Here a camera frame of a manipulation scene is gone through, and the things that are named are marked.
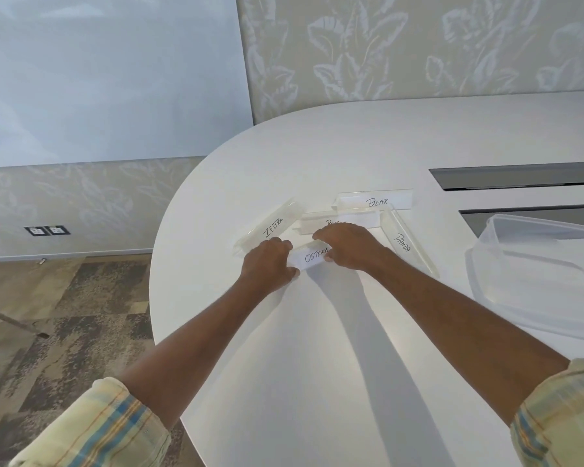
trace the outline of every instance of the tabletop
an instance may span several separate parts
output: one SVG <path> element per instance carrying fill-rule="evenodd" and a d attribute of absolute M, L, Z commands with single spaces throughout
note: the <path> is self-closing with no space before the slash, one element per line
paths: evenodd
<path fill-rule="evenodd" d="M 262 123 L 206 157 L 166 211 L 154 339 L 234 282 L 235 240 L 290 197 L 320 211 L 338 192 L 414 189 L 404 219 L 441 281 L 471 296 L 464 254 L 476 236 L 459 210 L 583 205 L 584 186 L 445 192 L 429 169 L 579 161 L 584 92 L 350 102 Z M 529 332 L 584 357 L 582 340 Z M 402 306 L 331 264 L 256 308 L 182 423 L 208 467 L 519 464 L 506 426 Z"/>

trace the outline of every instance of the forearm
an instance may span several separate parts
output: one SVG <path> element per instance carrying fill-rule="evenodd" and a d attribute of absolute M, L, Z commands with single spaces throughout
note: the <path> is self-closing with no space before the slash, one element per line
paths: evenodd
<path fill-rule="evenodd" d="M 239 279 L 216 302 L 176 330 L 119 378 L 172 428 L 251 311 L 268 292 Z"/>
<path fill-rule="evenodd" d="M 388 248 L 368 273 L 507 425 L 538 384 L 568 367 L 561 354 Z"/>

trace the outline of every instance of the plaid sleeve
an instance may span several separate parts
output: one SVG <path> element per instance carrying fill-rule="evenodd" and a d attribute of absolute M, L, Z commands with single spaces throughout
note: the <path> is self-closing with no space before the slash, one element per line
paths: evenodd
<path fill-rule="evenodd" d="M 526 467 L 584 467 L 584 359 L 534 390 L 515 415 L 511 438 Z"/>
<path fill-rule="evenodd" d="M 171 436 L 115 378 L 93 383 L 11 467 L 157 467 Z"/>

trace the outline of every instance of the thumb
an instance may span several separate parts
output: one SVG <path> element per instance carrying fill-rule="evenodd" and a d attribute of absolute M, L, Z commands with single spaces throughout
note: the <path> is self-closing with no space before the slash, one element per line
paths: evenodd
<path fill-rule="evenodd" d="M 327 252 L 327 254 L 324 255 L 324 260 L 326 260 L 327 262 L 333 262 L 337 255 L 337 253 L 335 252 L 335 249 L 331 249 L 330 251 Z"/>
<path fill-rule="evenodd" d="M 301 271 L 298 270 L 296 267 L 288 267 L 286 269 L 286 275 L 288 276 L 288 280 L 292 281 L 294 280 L 296 277 L 298 277 L 301 274 Z"/>

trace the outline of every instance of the floor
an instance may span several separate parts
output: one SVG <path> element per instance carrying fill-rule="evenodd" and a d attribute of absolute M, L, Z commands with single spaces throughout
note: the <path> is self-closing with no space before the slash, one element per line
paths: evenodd
<path fill-rule="evenodd" d="M 0 466 L 97 378 L 153 346 L 150 255 L 0 263 L 0 312 L 50 335 L 0 322 Z M 203 466 L 184 428 L 166 467 Z"/>

